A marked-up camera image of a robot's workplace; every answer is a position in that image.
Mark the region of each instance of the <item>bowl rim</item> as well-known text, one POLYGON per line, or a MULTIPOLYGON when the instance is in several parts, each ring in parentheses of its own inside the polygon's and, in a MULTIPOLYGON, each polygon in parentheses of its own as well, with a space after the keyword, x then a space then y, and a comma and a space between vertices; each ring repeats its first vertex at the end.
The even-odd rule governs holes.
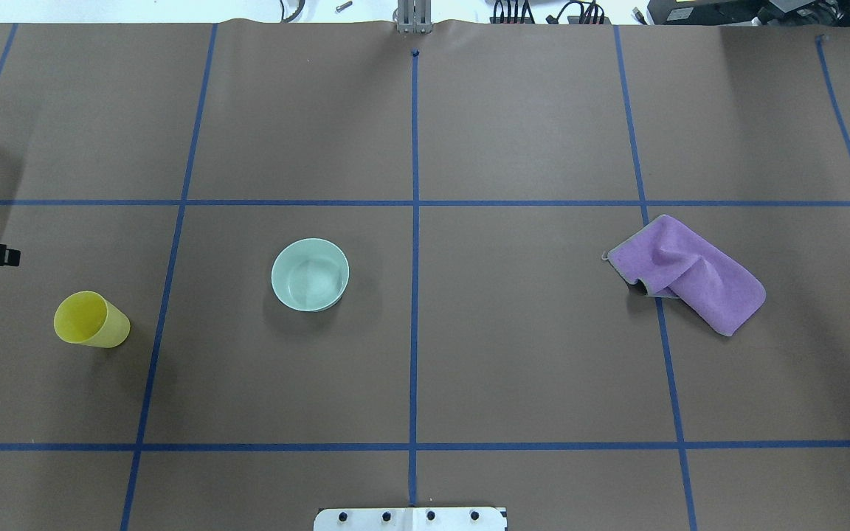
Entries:
POLYGON ((301 238, 296 242, 288 244, 284 249, 281 249, 281 251, 277 253, 277 256, 274 257, 274 262, 271 265, 271 290, 274 291, 274 296, 277 297, 277 300, 280 300, 281 305, 287 306, 292 310, 298 310, 298 312, 320 312, 321 310, 326 310, 327 308, 330 308, 330 306, 335 305, 335 303, 340 300, 341 296, 343 296, 343 293, 345 292, 345 290, 347 290, 348 283, 350 283, 350 260, 347 258, 347 255, 343 252, 343 249, 341 249, 340 246, 324 238, 301 238), (277 261, 279 261, 280 257, 283 256, 284 253, 286 253, 287 251, 290 251, 290 249, 294 248, 297 245, 301 245, 304 242, 322 242, 324 244, 329 245, 331 248, 336 249, 336 252, 338 252, 339 255, 343 257, 343 263, 345 263, 345 265, 347 266, 347 271, 345 272, 347 273, 345 275, 347 278, 344 279, 343 285, 340 286, 339 291, 337 291, 336 296, 334 296, 333 299, 328 300, 327 302, 324 302, 323 305, 318 305, 316 307, 311 306, 298 308, 292 305, 288 305, 288 303, 284 302, 284 299, 281 298, 280 294, 277 292, 277 282, 274 281, 274 275, 277 273, 277 261))

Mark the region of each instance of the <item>white mounting plate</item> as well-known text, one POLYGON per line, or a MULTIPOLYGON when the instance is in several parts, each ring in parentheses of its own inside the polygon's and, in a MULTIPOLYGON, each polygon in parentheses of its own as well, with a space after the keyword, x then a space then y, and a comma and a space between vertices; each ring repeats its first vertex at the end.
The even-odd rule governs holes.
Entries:
POLYGON ((375 510, 322 510, 314 531, 506 531, 506 508, 382 507, 375 510))

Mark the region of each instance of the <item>plastic cup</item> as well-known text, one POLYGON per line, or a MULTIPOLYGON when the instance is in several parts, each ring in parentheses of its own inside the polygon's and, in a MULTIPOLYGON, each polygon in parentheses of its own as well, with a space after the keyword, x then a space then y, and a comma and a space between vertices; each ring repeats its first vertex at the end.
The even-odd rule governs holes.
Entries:
POLYGON ((129 336, 129 319, 99 293, 78 291, 58 306, 55 333, 74 345, 112 349, 129 336))
POLYGON ((271 287, 285 306, 322 312, 336 305, 350 282, 350 263, 338 246, 320 238, 293 242, 274 259, 271 287))

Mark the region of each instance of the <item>light green bowl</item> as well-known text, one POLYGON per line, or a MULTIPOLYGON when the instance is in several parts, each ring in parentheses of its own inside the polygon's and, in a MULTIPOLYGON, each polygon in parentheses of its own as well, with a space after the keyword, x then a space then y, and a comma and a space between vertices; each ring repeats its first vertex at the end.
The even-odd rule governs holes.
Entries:
POLYGON ((293 242, 274 259, 271 287, 288 308, 322 312, 336 305, 350 282, 350 263, 338 246, 320 238, 293 242))

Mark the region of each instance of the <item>microfiber cloth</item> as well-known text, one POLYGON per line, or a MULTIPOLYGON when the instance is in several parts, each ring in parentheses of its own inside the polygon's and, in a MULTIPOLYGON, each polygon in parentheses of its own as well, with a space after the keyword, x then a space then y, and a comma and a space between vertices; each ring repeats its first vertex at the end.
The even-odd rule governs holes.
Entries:
POLYGON ((649 296, 684 300, 714 330, 732 336, 766 300, 749 271, 670 215, 608 252, 625 282, 641 282, 649 296))

